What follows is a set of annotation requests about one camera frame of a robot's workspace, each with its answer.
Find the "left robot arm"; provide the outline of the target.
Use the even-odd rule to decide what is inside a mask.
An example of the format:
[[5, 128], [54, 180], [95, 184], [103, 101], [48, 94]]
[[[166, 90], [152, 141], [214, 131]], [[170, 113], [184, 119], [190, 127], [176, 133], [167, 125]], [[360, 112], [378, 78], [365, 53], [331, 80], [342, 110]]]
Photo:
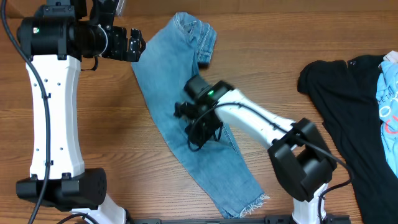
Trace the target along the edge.
[[88, 223], [132, 222], [108, 195], [105, 171], [85, 167], [76, 108], [84, 58], [137, 62], [146, 47], [140, 30], [114, 25], [123, 6], [120, 0], [94, 1], [91, 9], [84, 1], [48, 1], [17, 30], [32, 89], [34, 152], [16, 194]]

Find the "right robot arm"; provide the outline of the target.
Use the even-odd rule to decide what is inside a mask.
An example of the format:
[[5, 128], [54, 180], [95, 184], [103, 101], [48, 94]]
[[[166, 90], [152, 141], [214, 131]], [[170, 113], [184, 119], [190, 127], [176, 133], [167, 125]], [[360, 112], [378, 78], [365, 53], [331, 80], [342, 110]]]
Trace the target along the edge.
[[337, 162], [311, 121], [271, 113], [224, 81], [210, 85], [195, 75], [184, 90], [193, 102], [176, 103], [174, 115], [189, 122], [189, 146], [201, 149], [210, 138], [220, 140], [216, 131], [224, 124], [239, 128], [267, 150], [279, 184], [294, 200], [292, 215], [282, 221], [336, 223], [324, 198]]

